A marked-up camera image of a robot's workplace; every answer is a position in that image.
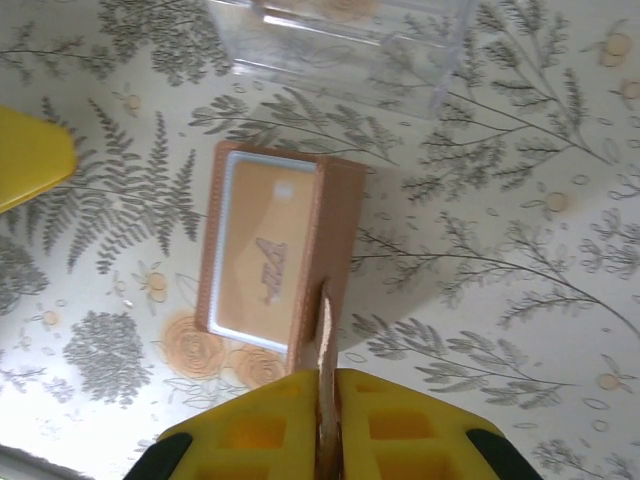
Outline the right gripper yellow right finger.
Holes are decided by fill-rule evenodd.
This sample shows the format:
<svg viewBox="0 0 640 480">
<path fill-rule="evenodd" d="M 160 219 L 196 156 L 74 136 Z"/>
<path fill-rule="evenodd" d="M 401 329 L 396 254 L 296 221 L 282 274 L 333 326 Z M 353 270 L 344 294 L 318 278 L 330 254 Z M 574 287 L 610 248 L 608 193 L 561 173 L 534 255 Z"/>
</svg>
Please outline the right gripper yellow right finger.
<svg viewBox="0 0 640 480">
<path fill-rule="evenodd" d="M 344 479 L 529 479 L 490 421 L 355 369 L 336 372 Z"/>
</svg>

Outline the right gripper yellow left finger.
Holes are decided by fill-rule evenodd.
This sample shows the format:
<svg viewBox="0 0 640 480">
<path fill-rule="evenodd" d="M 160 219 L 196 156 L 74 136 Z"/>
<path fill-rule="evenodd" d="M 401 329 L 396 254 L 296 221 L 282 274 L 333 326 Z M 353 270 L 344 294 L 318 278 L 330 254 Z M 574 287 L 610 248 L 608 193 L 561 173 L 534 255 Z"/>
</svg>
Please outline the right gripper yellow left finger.
<svg viewBox="0 0 640 480">
<path fill-rule="evenodd" d="M 163 432 L 127 479 L 312 479 L 318 373 L 305 370 Z"/>
</svg>

